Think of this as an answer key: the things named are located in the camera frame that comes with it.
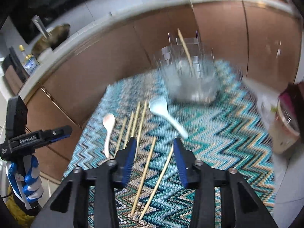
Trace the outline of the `blue white gloved left hand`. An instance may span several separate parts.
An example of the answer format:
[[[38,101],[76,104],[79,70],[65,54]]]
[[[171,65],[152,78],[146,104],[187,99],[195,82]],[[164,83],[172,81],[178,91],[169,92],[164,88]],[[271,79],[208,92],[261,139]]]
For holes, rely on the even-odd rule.
[[[15,178],[15,176],[18,176],[20,177],[20,182],[25,182],[22,191],[26,197],[26,201],[28,203],[34,203],[39,200],[44,193],[42,180],[40,178],[39,162],[34,155],[28,155],[25,158],[26,162],[30,163],[30,168],[24,177],[17,172],[18,165],[10,161],[6,162],[6,175],[16,197],[24,202]]]

